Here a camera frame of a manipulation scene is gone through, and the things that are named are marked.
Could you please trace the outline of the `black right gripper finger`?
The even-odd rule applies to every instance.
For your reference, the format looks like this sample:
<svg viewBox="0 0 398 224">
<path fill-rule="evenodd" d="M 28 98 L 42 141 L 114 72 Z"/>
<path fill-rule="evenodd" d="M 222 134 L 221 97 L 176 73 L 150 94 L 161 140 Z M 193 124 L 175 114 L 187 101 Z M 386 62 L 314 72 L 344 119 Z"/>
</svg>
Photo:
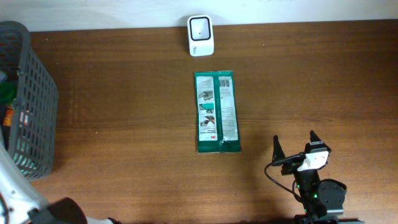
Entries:
<svg viewBox="0 0 398 224">
<path fill-rule="evenodd" d="M 272 162 L 277 162 L 285 159 L 285 154 L 283 152 L 282 146 L 280 145 L 278 135 L 273 136 L 273 155 Z"/>
<path fill-rule="evenodd" d="M 319 146 L 324 144 L 324 142 L 318 137 L 314 130 L 310 131 L 310 145 Z"/>
</svg>

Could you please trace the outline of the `green 3M gloves packet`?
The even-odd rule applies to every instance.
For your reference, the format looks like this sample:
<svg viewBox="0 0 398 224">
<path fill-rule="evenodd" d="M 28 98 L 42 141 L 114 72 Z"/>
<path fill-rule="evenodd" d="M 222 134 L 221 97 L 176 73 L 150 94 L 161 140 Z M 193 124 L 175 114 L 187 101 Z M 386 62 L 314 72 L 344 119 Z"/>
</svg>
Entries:
<svg viewBox="0 0 398 224">
<path fill-rule="evenodd" d="M 195 72 L 198 153 L 240 153 L 232 71 Z"/>
</svg>

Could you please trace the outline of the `green lid jar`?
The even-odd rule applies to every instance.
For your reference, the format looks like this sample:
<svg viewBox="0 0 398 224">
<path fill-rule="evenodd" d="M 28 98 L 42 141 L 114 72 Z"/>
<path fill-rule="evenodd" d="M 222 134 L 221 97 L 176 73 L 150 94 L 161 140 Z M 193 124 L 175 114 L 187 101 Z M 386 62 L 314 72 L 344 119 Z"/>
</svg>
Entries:
<svg viewBox="0 0 398 224">
<path fill-rule="evenodd" d="M 1 104 L 11 105 L 17 96 L 17 87 L 10 82 L 1 83 Z"/>
</svg>

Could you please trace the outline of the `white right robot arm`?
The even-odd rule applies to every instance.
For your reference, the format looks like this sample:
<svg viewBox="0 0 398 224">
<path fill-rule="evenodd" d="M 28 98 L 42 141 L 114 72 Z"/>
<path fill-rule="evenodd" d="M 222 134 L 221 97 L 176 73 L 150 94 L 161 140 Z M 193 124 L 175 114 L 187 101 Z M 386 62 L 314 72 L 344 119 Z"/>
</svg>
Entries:
<svg viewBox="0 0 398 224">
<path fill-rule="evenodd" d="M 295 224 L 349 224 L 362 223 L 358 219 L 341 219 L 344 213 L 347 186 L 334 179 L 321 180 L 318 171 L 328 164 L 331 153 L 318 135 L 311 130 L 310 142 L 303 152 L 290 156 L 282 163 L 282 175 L 293 175 L 298 190 L 297 200 L 303 205 L 304 214 L 296 215 Z"/>
</svg>

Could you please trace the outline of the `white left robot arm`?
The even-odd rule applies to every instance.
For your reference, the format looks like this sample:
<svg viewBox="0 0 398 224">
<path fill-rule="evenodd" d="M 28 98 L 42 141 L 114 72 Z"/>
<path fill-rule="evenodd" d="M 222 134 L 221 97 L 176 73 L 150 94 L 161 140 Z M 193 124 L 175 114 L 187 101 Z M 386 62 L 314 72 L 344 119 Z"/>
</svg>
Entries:
<svg viewBox="0 0 398 224">
<path fill-rule="evenodd" d="M 22 176 L 1 138 L 1 223 L 115 224 L 114 218 L 95 219 L 84 214 L 71 198 L 50 203 Z"/>
</svg>

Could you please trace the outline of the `white barcode scanner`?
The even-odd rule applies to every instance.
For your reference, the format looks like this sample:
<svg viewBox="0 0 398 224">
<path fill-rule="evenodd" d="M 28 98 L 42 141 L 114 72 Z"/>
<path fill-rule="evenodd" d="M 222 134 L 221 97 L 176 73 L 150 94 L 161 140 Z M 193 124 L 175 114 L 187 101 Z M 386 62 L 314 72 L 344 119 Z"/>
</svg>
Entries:
<svg viewBox="0 0 398 224">
<path fill-rule="evenodd" d="M 196 15 L 187 19 L 189 52 L 192 57 L 212 55 L 215 51 L 213 23 L 210 16 Z"/>
</svg>

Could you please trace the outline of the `grey plastic basket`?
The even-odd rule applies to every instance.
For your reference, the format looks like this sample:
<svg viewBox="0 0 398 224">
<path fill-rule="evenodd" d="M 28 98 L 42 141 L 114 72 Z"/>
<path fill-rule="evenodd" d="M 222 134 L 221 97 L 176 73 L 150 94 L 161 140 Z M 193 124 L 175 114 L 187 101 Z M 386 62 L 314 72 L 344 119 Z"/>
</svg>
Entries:
<svg viewBox="0 0 398 224">
<path fill-rule="evenodd" d="M 21 174 L 29 181 L 53 168 L 58 110 L 57 85 L 32 48 L 28 29 L 1 23 L 1 83 L 17 87 L 13 104 L 1 104 L 1 137 Z"/>
</svg>

